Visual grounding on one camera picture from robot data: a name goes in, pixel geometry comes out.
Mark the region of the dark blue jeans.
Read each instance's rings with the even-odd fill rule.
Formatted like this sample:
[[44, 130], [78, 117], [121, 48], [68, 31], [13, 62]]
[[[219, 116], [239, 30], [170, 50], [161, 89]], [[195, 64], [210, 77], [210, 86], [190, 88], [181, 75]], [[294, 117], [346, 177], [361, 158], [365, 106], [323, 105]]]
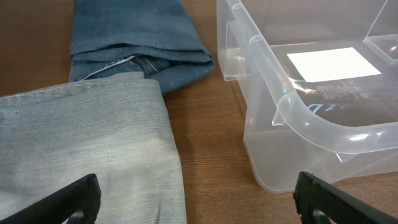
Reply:
[[180, 0], [74, 0], [70, 55], [70, 82], [142, 72], [162, 93], [215, 66]]

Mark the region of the light blue jeans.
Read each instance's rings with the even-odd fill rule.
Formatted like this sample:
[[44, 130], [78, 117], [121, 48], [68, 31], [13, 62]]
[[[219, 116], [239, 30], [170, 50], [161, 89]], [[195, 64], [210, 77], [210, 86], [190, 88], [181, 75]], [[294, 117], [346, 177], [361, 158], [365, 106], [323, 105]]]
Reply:
[[159, 83], [141, 72], [1, 98], [1, 217], [95, 174], [98, 223], [185, 223]]

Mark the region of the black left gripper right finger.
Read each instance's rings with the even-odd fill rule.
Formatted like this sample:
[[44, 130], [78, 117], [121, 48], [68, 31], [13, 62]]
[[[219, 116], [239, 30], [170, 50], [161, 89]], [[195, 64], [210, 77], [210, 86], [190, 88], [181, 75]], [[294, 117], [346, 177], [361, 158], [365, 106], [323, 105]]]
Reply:
[[397, 218], [308, 172], [299, 173], [293, 198], [303, 224], [397, 224]]

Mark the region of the clear plastic storage container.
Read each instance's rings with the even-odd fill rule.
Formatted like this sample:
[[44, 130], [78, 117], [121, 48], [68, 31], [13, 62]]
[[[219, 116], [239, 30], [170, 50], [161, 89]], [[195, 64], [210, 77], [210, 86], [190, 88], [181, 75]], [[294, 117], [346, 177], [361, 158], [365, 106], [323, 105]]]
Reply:
[[218, 61], [244, 96], [257, 183], [397, 170], [396, 0], [217, 0]]

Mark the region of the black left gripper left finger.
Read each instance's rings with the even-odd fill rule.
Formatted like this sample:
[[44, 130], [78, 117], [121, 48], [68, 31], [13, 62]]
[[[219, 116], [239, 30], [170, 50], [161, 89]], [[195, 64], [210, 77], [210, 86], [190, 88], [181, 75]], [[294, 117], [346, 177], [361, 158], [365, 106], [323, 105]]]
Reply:
[[101, 206], [95, 174], [88, 174], [25, 209], [1, 224], [94, 224]]

